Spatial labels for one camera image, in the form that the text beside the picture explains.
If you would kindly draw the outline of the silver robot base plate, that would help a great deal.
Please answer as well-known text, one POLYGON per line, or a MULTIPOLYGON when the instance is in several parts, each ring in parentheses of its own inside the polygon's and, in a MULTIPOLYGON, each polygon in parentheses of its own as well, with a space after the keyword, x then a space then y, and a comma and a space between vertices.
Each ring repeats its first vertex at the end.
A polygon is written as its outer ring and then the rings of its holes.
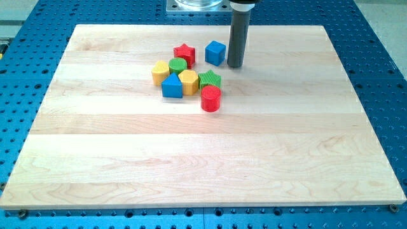
POLYGON ((231 11, 228 0, 166 0, 165 6, 172 13, 231 11))

